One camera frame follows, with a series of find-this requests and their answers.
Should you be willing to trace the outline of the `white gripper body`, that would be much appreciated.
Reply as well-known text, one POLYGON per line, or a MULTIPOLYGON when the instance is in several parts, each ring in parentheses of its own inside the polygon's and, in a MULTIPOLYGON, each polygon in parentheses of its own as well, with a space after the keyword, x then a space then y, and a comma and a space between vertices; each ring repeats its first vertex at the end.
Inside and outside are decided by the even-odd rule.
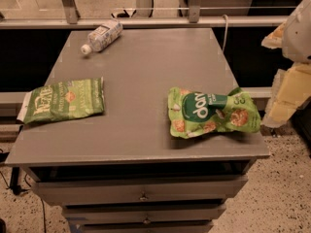
POLYGON ((280 49, 283 46, 285 23, 280 24, 273 32, 265 36, 261 45, 268 49, 280 49))

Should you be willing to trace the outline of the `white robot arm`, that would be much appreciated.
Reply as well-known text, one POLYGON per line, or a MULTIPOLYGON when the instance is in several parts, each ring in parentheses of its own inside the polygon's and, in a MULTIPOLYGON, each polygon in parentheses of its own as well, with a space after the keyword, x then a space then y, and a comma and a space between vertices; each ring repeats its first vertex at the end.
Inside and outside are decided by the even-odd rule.
POLYGON ((287 71, 277 71, 262 120, 263 125, 278 128, 311 97, 311 0, 302 0, 261 45, 281 49, 293 62, 287 71))

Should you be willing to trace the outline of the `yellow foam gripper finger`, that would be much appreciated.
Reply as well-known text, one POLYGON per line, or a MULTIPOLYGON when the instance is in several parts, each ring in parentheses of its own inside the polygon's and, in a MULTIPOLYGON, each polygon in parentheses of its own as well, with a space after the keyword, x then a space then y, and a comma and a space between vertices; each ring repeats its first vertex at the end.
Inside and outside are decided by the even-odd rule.
POLYGON ((287 71, 279 69, 271 87, 264 126, 278 128, 284 125, 296 110, 311 97, 311 65, 294 63, 287 71))

